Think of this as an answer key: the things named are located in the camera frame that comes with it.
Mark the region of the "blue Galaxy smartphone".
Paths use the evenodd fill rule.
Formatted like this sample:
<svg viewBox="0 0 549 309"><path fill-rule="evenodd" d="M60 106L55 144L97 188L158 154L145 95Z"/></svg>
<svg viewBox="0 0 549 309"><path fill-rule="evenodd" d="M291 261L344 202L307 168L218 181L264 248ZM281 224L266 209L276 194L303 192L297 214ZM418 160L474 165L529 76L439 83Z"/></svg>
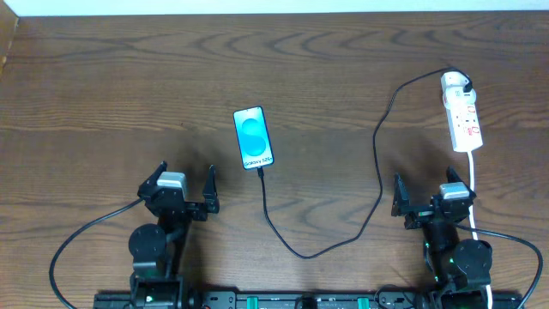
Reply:
<svg viewBox="0 0 549 309"><path fill-rule="evenodd" d="M233 123L244 170L273 165L275 157L263 108L253 106L236 111Z"/></svg>

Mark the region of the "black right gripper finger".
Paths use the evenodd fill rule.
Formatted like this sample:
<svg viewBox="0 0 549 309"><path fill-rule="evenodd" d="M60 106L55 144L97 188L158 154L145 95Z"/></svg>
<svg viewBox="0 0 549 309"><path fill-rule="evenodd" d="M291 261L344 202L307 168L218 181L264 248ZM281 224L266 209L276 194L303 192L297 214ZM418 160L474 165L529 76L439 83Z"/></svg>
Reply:
<svg viewBox="0 0 549 309"><path fill-rule="evenodd" d="M410 211L410 199L406 186L399 173L394 176L394 198L391 208L392 215L405 215Z"/></svg>
<svg viewBox="0 0 549 309"><path fill-rule="evenodd" d="M462 180L462 178L458 175L453 167L448 167L446 169L446 177L447 183L463 182L465 184L465 182ZM469 199L474 200L476 198L476 193L468 185L467 187L470 192Z"/></svg>

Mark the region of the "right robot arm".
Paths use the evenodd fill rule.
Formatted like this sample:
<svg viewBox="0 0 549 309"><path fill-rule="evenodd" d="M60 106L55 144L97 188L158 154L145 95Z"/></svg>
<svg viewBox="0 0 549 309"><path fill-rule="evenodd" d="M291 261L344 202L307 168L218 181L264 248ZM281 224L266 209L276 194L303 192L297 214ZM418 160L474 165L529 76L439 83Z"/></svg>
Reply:
<svg viewBox="0 0 549 309"><path fill-rule="evenodd" d="M394 176L391 214L404 218L406 230L424 235L424 254L435 285L420 294L418 308L481 308L484 289L491 283L492 247L484 240L460 239L457 226L466 219L476 194L449 167L447 182L430 202L413 205L400 174Z"/></svg>

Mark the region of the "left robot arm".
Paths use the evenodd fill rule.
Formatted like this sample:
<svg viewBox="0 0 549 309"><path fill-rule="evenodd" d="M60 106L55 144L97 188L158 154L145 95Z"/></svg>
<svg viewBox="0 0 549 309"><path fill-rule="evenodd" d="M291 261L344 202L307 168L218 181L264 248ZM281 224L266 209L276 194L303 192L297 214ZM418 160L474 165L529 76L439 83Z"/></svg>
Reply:
<svg viewBox="0 0 549 309"><path fill-rule="evenodd" d="M130 235L134 272L125 308L202 306L202 296L179 274L179 266L191 223L206 221L209 214L220 210L215 174L215 166L210 166L202 202L186 199L185 174L169 172L164 161L139 186L137 196L158 221L142 225Z"/></svg>

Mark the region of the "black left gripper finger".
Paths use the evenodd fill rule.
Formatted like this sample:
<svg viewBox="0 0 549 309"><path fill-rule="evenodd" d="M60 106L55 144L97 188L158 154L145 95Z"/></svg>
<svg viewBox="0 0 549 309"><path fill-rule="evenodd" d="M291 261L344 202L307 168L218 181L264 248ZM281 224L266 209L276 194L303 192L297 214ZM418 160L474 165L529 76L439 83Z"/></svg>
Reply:
<svg viewBox="0 0 549 309"><path fill-rule="evenodd" d="M162 161L155 171L138 187L138 196L152 196L159 188L157 181L167 169L167 163Z"/></svg>
<svg viewBox="0 0 549 309"><path fill-rule="evenodd" d="M220 211L220 201L215 184L215 175L215 165L211 165L208 169L208 179L202 190L204 202L209 213L218 213Z"/></svg>

